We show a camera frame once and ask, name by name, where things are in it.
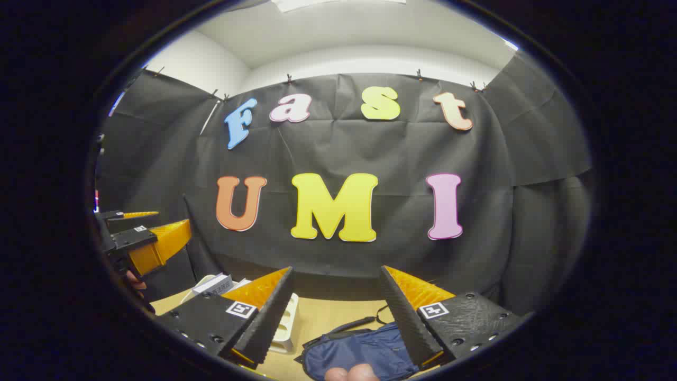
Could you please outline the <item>white ceiling light panel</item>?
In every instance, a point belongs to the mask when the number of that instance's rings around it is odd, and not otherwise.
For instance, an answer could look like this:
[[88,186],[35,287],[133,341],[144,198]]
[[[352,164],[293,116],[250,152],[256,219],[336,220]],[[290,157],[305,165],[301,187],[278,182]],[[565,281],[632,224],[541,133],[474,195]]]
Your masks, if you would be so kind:
[[408,0],[270,0],[283,13],[327,3],[397,3],[406,5]]

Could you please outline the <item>white book with figure illustration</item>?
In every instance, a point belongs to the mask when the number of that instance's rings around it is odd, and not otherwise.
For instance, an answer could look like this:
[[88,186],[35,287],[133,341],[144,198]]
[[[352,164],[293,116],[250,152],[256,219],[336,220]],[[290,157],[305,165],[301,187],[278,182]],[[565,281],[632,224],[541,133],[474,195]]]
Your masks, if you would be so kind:
[[233,289],[234,285],[235,284],[230,275],[221,273],[218,275],[207,275],[196,286],[194,286],[191,291],[196,296],[205,292],[217,294],[220,296]]

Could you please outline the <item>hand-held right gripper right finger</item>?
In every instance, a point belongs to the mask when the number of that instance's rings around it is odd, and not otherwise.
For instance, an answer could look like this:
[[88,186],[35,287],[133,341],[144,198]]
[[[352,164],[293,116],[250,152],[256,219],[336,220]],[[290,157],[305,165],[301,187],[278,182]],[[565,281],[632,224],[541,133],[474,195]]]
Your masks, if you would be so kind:
[[390,266],[380,268],[380,289],[409,356],[422,370],[489,349],[530,317],[479,292],[452,294]]

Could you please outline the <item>blue schoolbag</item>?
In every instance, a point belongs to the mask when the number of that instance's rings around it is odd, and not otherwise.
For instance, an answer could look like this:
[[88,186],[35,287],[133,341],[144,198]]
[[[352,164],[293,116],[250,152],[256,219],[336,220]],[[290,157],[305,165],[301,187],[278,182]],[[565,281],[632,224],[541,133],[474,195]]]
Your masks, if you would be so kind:
[[305,342],[295,362],[314,381],[324,381],[332,367],[349,370],[358,364],[369,364],[380,381],[404,381],[418,374],[423,368],[409,356],[397,323],[385,323],[379,316],[386,308]]

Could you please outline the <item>white plastic bookshelf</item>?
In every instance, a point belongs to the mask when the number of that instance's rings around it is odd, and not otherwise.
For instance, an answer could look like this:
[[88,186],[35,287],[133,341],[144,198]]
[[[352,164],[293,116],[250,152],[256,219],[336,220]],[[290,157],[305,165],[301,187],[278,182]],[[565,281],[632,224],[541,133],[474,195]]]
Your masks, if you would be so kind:
[[[193,299],[196,295],[189,290],[181,300],[181,304],[184,302]],[[295,316],[298,310],[298,296],[297,294],[291,294],[290,300],[283,312],[283,316],[280,319],[278,328],[273,336],[271,347],[269,348],[272,351],[280,353],[291,353],[294,351],[294,344],[292,336],[294,333],[294,322]]]

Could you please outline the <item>row of small cloth clips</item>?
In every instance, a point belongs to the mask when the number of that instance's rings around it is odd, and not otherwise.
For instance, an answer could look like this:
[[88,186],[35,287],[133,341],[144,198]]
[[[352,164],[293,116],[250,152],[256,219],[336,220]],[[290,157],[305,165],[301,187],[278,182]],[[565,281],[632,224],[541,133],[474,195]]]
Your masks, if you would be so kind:
[[[145,65],[145,67],[143,67],[142,70],[143,70],[143,72],[150,73],[150,75],[151,75],[152,77],[154,77],[154,78],[157,77],[157,76],[165,76],[165,77],[167,76],[167,75],[165,75],[165,74],[160,74],[160,73],[162,72],[162,70],[164,70],[164,67],[160,68],[160,70],[158,70],[158,71],[153,71],[153,70],[148,69],[148,65]],[[422,81],[422,80],[440,80],[440,79],[433,79],[433,78],[429,78],[429,77],[422,77],[422,76],[421,76],[421,72],[420,72],[420,68],[416,71],[416,76],[412,76],[412,75],[404,75],[404,77],[408,77],[408,78],[411,78],[411,79],[417,79],[418,81]],[[298,81],[299,81],[298,78],[294,78],[291,74],[287,73],[287,74],[286,74],[286,80],[283,81],[283,82],[281,82],[281,84],[291,85],[291,84],[295,84],[295,82],[298,82]],[[477,91],[477,87],[476,87],[476,85],[475,85],[475,82],[470,81],[469,84],[471,84],[471,88],[472,88],[472,89],[474,89],[474,90]],[[218,93],[218,89],[215,89],[215,90],[212,92],[212,94],[210,94],[209,97],[210,97],[210,98],[213,98],[213,99],[217,99],[217,100],[220,101],[220,102],[227,102],[228,99],[231,98],[231,97],[230,97],[230,94],[225,94],[225,97],[218,97],[218,96],[216,96],[217,93]]]

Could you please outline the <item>black backdrop cloth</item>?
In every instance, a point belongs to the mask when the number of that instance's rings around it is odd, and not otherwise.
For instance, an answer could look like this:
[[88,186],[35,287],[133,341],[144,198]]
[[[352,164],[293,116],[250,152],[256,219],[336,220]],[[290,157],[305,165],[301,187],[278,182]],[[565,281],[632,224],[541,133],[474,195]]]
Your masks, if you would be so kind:
[[[517,53],[482,92],[355,73],[275,84],[218,105],[143,73],[103,124],[104,211],[190,219],[193,241],[149,277],[152,299],[207,274],[295,270],[303,297],[379,299],[383,265],[513,313],[542,308],[573,270],[590,219],[591,160],[576,112]],[[311,173],[336,197],[374,175],[372,242],[293,237]]]

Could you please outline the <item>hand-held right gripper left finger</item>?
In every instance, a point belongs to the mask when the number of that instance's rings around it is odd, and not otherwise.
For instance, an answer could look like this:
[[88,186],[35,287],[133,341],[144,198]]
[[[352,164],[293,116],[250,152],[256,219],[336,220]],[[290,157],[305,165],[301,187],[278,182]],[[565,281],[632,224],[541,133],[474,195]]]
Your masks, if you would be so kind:
[[223,295],[202,292],[155,320],[198,351],[255,369],[266,359],[294,279],[288,266]]

